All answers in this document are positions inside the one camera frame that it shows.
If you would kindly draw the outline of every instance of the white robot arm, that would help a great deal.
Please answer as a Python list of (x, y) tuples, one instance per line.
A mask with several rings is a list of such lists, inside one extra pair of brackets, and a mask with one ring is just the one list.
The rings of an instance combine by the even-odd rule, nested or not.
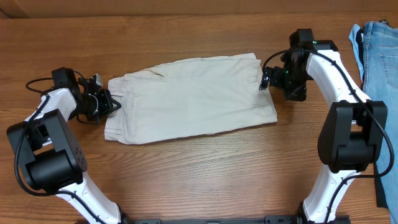
[[(14, 152), (17, 139), (25, 125), (29, 125), (19, 157), (19, 166), (28, 185), (34, 190), (44, 189), (70, 203), (89, 223), (127, 224), (128, 217), (110, 201), (90, 179), (85, 156), (67, 120), (84, 114), (88, 121), (120, 108), (108, 90), (101, 89), (100, 76), (76, 80), (74, 71), (59, 68), (52, 72), (54, 87), (42, 95), (40, 113), (33, 113), (22, 123), (7, 130)], [(78, 84), (85, 87), (80, 92)], [(35, 155), (33, 151), (53, 144), (54, 149)]]
[[(336, 210), (354, 179), (344, 182), (340, 190), (338, 187), (345, 178), (359, 175), (368, 164), (378, 159), (382, 135), (379, 131), (375, 132), (373, 122), (366, 117), (337, 66), (359, 99), (373, 109), (382, 127), (386, 123), (387, 108), (383, 102), (371, 101), (358, 88), (331, 40), (315, 41), (310, 29), (298, 29), (290, 36), (290, 46), (281, 57), (283, 68), (270, 68), (264, 64), (260, 89), (267, 88), (270, 83), (270, 86), (282, 89), (287, 100), (304, 101), (306, 81), (315, 80), (330, 108), (318, 138), (318, 154), (323, 164), (310, 195), (300, 205), (299, 218), (303, 223), (324, 223), (330, 210), (327, 222), (347, 223), (348, 217), (336, 220)], [(351, 132), (351, 124), (355, 123), (363, 127), (362, 132)], [(329, 208), (336, 191), (338, 193)]]

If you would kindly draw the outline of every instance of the table surface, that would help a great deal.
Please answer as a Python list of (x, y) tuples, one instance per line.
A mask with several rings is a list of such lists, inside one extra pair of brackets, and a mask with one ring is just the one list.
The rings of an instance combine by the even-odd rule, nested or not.
[[(56, 197), (27, 195), (17, 184), (14, 154), (6, 129), (21, 122), (40, 96), (29, 80), (50, 77), (59, 67), (85, 76), (114, 77), (160, 63), (192, 57), (254, 52), (265, 60), (289, 47), (289, 35), (312, 28), (316, 39), (331, 39), (359, 83), (348, 35), (354, 23), (387, 19), (392, 12), (334, 14), (241, 14), (222, 16), (137, 16), (0, 20), (0, 223), (73, 223), (83, 219)], [(281, 65), (273, 60), (271, 65)], [(285, 101), (272, 89), (276, 124), (128, 146), (104, 140), (99, 126), (69, 125), (86, 154), (97, 186), (132, 218), (242, 218), (294, 214), (317, 178), (317, 139), (328, 108), (314, 82), (307, 101)], [(34, 85), (47, 89), (51, 82)], [(371, 174), (373, 166), (365, 173)], [(374, 181), (355, 180), (338, 214), (353, 223), (389, 223), (376, 207)]]

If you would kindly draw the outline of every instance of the wire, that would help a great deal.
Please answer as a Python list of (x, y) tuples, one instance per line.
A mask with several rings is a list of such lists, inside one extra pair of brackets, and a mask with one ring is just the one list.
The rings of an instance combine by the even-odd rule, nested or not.
[(39, 81), (44, 81), (44, 80), (52, 80), (52, 78), (38, 78), (38, 79), (35, 79), (35, 80), (32, 80), (32, 81), (27, 82), (26, 85), (25, 85), (25, 87), (26, 87), (28, 90), (30, 90), (30, 91), (43, 94), (43, 93), (45, 93), (44, 91), (40, 91), (40, 90), (33, 89), (33, 88), (29, 87), (29, 85), (32, 84), (32, 83), (39, 82)]
[(100, 224), (105, 224), (105, 222), (102, 221), (100, 218), (98, 218), (90, 210), (90, 208), (86, 205), (86, 203), (84, 201), (82, 201), (79, 197), (77, 197), (76, 194), (74, 194), (72, 192), (64, 191), (64, 190), (61, 190), (61, 191), (58, 190), (55, 194), (66, 194), (66, 195), (69, 195), (72, 199), (76, 199), (81, 204), (81, 206), (83, 206), (86, 209), (86, 211), (95, 219), (96, 222), (99, 222)]
[(59, 191), (59, 190), (58, 190), (58, 191), (56, 191), (54, 194), (41, 193), (41, 192), (34, 192), (33, 190), (29, 189), (29, 188), (23, 183), (23, 181), (22, 181), (22, 179), (21, 179), (21, 175), (20, 175), (20, 173), (19, 173), (18, 165), (19, 165), (19, 154), (21, 153), (21, 148), (22, 148), (22, 143), (23, 143), (23, 141), (24, 141), (24, 137), (25, 137), (25, 135), (26, 135), (26, 132), (27, 132), (27, 130), (28, 130), (30, 124), (32, 124), (33, 120), (37, 117), (37, 115), (39, 115), (39, 114), (42, 112), (42, 110), (43, 110), (43, 108), (45, 107), (45, 105), (49, 102), (50, 96), (47, 94), (47, 92), (48, 92), (49, 90), (51, 90), (51, 89), (49, 89), (49, 90), (45, 90), (45, 91), (40, 91), (40, 90), (31, 89), (31, 88), (29, 88), (29, 84), (31, 84), (31, 83), (33, 83), (33, 82), (38, 82), (38, 81), (41, 81), (41, 80), (50, 80), (50, 79), (52, 79), (52, 78), (40, 78), (40, 79), (37, 79), (37, 80), (32, 80), (32, 81), (30, 81), (30, 82), (28, 82), (28, 83), (26, 84), (26, 88), (27, 88), (28, 90), (31, 90), (31, 91), (34, 91), (34, 92), (36, 92), (36, 93), (40, 93), (40, 94), (42, 94), (42, 95), (45, 95), (45, 100), (44, 100), (44, 102), (39, 106), (39, 108), (37, 108), (36, 112), (29, 118), (28, 122), (26, 122), (26, 124), (24, 125), (24, 129), (22, 130), (21, 136), (19, 137), (19, 140), (18, 140), (18, 143), (17, 143), (16, 152), (15, 152), (15, 158), (14, 158), (14, 172), (15, 172), (15, 176), (16, 176), (17, 182), (18, 182), (19, 186), (20, 186), (23, 190), (25, 190), (25, 192), (27, 192), (28, 194), (33, 195), (33, 196), (37, 196), (37, 197), (46, 197), (46, 196), (57, 195), (57, 194), (66, 194), (66, 195), (69, 195), (69, 196), (71, 196), (72, 199), (76, 199), (76, 200), (81, 204), (81, 206), (83, 206), (83, 207), (86, 209), (86, 211), (95, 219), (96, 222), (98, 222), (98, 223), (100, 223), (100, 224), (105, 224), (105, 222), (102, 221), (100, 218), (98, 218), (98, 217), (90, 210), (90, 208), (87, 206), (87, 204), (86, 204), (84, 201), (82, 201), (82, 199), (80, 199), (75, 193), (67, 192), (67, 191), (64, 191), (64, 190), (63, 190), (63, 191)]
[(17, 143), (17, 148), (15, 151), (15, 158), (14, 158), (14, 172), (15, 176), (17, 178), (18, 184), (22, 189), (24, 189), (28, 194), (31, 194), (33, 196), (38, 196), (38, 197), (45, 197), (45, 196), (50, 196), (51, 194), (48, 193), (40, 193), (40, 192), (34, 192), (31, 189), (27, 188), (26, 185), (22, 182), (21, 175), (19, 174), (19, 154), (21, 153), (21, 148), (22, 148), (22, 143), (24, 141), (24, 137), (26, 134), (27, 129), (29, 128), (29, 125), (33, 122), (35, 117), (40, 114), (44, 106), (49, 102), (50, 96), (46, 95), (44, 102), (39, 106), (39, 108), (36, 110), (36, 112), (29, 118), (28, 122), (25, 124), (24, 129), (22, 131), (21, 136), (19, 137), (18, 143)]
[(352, 175), (351, 177), (347, 177), (345, 179), (343, 179), (340, 183), (340, 185), (337, 187), (337, 189), (335, 190), (335, 192), (333, 193), (333, 196), (330, 200), (329, 206), (328, 206), (328, 211), (326, 213), (326, 217), (324, 220), (324, 224), (328, 223), (328, 219), (330, 216), (330, 212), (331, 212), (331, 207), (333, 206), (333, 202), (335, 201), (338, 192), (340, 191), (340, 189), (343, 187), (343, 185), (345, 185), (347, 183), (347, 181), (351, 180), (351, 179), (355, 179), (355, 178), (375, 178), (375, 177), (383, 177), (385, 175), (387, 175), (390, 170), (392, 169), (392, 166), (394, 165), (394, 150), (392, 148), (392, 144), (391, 141), (386, 133), (386, 131), (383, 129), (383, 127), (380, 125), (380, 123), (377, 121), (377, 119), (374, 117), (372, 111), (364, 104), (364, 102), (362, 102), (362, 100), (360, 99), (360, 97), (356, 94), (354, 88), (351, 86), (351, 83), (349, 82), (347, 76), (345, 75), (344, 71), (341, 69), (341, 67), (336, 63), (336, 61), (332, 60), (331, 58), (327, 57), (326, 55), (323, 55), (321, 53), (318, 53), (317, 51), (314, 50), (305, 50), (305, 49), (288, 49), (288, 50), (283, 50), (280, 52), (277, 52), (273, 55), (271, 55), (265, 62), (264, 65), (262, 66), (262, 71), (265, 70), (265, 67), (267, 65), (267, 63), (273, 59), (274, 57), (280, 55), (280, 54), (284, 54), (284, 53), (291, 53), (291, 52), (305, 52), (305, 53), (310, 53), (310, 54), (315, 54), (317, 56), (320, 56), (322, 58), (324, 58), (325, 60), (327, 60), (328, 62), (330, 62), (333, 66), (335, 66), (337, 68), (337, 70), (340, 72), (341, 76), (343, 77), (345, 83), (347, 84), (348, 89), (350, 90), (351, 94), (354, 96), (354, 98), (358, 101), (358, 103), (365, 109), (367, 115), (372, 119), (372, 121), (374, 122), (374, 124), (377, 126), (378, 130), (380, 130), (380, 132), (382, 133), (384, 139), (386, 140), (387, 146), (388, 146), (388, 150), (389, 150), (389, 154), (390, 154), (390, 161), (389, 161), (389, 165), (387, 167), (387, 169), (385, 169), (384, 172), (380, 173), (380, 174), (376, 174), (376, 175)]
[(75, 70), (74, 70), (73, 72), (75, 72), (76, 74), (78, 74), (83, 80), (86, 80), (85, 77), (84, 77), (80, 72), (75, 71)]
[(80, 122), (80, 123), (82, 123), (82, 124), (94, 124), (94, 125), (99, 125), (100, 124), (100, 121), (99, 120), (97, 120), (97, 122), (87, 122), (87, 121), (82, 121), (80, 118), (79, 118), (79, 115), (78, 114), (76, 114), (76, 120), (78, 121), (78, 122)]

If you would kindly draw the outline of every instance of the blue jeans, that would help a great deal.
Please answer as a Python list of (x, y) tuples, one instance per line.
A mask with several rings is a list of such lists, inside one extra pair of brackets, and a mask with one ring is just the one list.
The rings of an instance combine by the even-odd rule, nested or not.
[[(386, 133), (395, 154), (395, 164), (381, 183), (390, 211), (391, 223), (398, 224), (398, 29), (379, 22), (368, 22), (364, 28), (363, 91), (373, 101), (383, 101), (388, 115)], [(389, 150), (383, 140), (377, 169), (383, 172), (389, 164)]]

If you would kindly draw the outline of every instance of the folded pants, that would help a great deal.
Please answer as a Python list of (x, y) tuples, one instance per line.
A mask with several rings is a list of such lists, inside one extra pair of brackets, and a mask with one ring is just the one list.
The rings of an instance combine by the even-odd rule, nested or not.
[(144, 144), (214, 134), (277, 121), (268, 90), (259, 91), (254, 54), (191, 58), (109, 81), (122, 108), (108, 117), (105, 139)]

